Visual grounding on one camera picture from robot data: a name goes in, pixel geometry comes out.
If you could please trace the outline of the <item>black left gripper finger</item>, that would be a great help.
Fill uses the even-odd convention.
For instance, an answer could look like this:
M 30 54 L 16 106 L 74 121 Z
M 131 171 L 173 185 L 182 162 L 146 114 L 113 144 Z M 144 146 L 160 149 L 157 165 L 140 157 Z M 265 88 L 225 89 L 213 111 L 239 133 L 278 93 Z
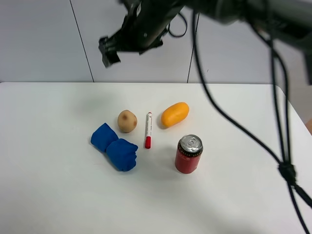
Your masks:
M 120 58 L 117 55 L 116 51 L 112 52 L 102 51 L 101 53 L 102 53 L 102 62 L 106 68 L 109 68 L 112 65 L 120 62 Z

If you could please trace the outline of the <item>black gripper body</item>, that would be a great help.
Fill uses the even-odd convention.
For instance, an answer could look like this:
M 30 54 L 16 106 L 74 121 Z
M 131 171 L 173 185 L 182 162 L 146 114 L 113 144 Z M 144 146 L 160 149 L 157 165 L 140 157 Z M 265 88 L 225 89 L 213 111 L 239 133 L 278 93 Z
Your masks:
M 108 39 L 108 53 L 149 50 L 182 9 L 180 0 L 121 0 L 127 15 L 122 27 Z

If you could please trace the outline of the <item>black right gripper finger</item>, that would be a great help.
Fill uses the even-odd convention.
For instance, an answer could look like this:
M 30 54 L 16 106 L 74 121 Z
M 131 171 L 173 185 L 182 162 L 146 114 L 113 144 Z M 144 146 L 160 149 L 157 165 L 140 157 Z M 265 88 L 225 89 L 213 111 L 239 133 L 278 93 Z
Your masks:
M 98 40 L 98 49 L 101 53 L 107 53 L 109 52 L 109 46 L 107 46 L 107 41 L 109 40 L 108 36 L 101 37 Z

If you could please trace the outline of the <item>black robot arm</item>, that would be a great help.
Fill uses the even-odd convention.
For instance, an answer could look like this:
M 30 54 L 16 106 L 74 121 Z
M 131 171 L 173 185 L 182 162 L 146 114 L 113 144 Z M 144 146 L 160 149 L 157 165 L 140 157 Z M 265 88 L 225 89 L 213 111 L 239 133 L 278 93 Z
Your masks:
M 308 83 L 312 82 L 312 4 L 302 0 L 270 0 L 272 18 L 267 19 L 262 0 L 123 0 L 127 15 L 112 36 L 102 37 L 98 48 L 105 67 L 120 61 L 118 52 L 143 54 L 163 45 L 162 36 L 183 7 L 193 9 L 221 24 L 245 21 L 303 52 Z

